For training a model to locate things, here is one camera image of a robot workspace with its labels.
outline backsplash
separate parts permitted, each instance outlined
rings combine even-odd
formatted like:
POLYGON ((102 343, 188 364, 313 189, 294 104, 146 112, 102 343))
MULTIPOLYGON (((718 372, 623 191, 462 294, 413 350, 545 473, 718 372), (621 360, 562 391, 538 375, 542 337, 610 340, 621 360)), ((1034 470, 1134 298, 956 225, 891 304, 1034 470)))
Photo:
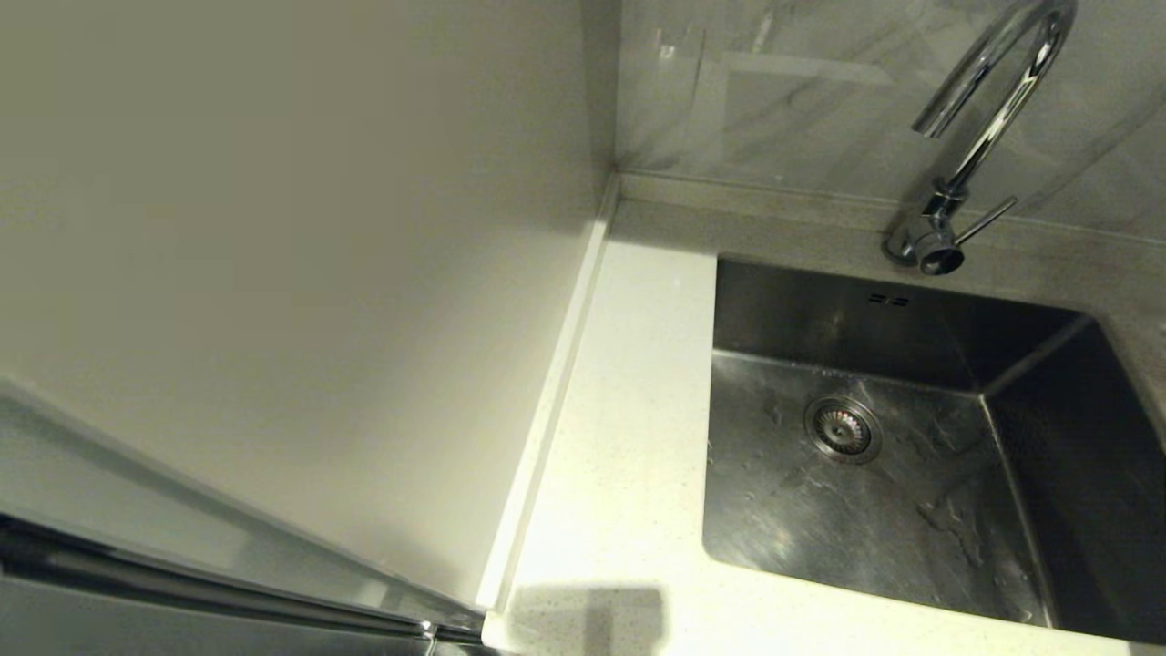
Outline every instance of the backsplash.
MULTIPOLYGON (((911 200, 1003 98, 1024 37, 942 139, 911 122, 1010 0, 624 0, 625 170, 911 200)), ((969 211, 1166 241, 1166 3, 1082 2, 969 211)))

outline chrome faucet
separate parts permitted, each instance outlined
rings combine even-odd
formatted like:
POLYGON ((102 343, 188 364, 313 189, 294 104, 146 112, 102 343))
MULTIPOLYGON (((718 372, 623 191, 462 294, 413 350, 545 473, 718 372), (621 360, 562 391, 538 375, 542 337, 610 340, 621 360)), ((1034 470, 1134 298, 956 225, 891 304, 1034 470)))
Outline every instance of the chrome faucet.
POLYGON ((1053 65, 1073 27, 1076 10, 1076 0, 1019 0, 1013 3, 971 45, 915 119, 912 125, 915 132, 933 139, 943 134, 984 77, 1021 36, 1035 28, 1037 38, 1028 64, 981 129, 979 136, 972 141, 960 168, 948 179, 936 177, 935 193, 922 213, 904 220, 883 242, 883 252, 892 261, 905 266, 918 264, 927 275, 951 273, 963 263, 960 246, 1017 203, 1016 196, 1009 197, 958 235, 951 228, 951 217, 968 199, 968 181, 1053 65))

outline drain strainer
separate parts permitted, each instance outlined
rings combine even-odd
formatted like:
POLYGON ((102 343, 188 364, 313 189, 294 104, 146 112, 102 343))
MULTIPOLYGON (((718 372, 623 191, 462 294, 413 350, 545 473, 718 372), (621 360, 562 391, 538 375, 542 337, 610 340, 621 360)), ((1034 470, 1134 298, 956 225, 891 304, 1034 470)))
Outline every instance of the drain strainer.
POLYGON ((806 431, 817 449, 842 463, 869 463, 883 437, 870 409, 855 400, 824 396, 806 409, 806 431))

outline speckled quartz countertop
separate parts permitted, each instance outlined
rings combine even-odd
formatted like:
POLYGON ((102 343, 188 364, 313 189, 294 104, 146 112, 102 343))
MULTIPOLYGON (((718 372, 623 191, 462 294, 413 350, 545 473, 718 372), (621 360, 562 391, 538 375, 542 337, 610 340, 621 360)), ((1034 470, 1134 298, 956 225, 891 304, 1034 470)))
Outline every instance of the speckled quartz countertop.
POLYGON ((528 655, 1166 655, 705 555, 718 252, 1089 310, 1166 416, 1166 246, 1005 223, 968 245, 961 270, 923 278, 883 259, 886 221, 886 207, 859 203, 625 177, 510 604, 487 619, 487 643, 528 655))

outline kitchen sink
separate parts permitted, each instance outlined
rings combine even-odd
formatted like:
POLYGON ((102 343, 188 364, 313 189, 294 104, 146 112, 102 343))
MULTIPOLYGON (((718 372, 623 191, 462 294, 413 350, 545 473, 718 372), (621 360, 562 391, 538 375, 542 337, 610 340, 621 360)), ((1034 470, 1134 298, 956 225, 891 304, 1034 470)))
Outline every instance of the kitchen sink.
POLYGON ((717 560, 1166 643, 1161 444, 1087 313, 718 262, 717 560))

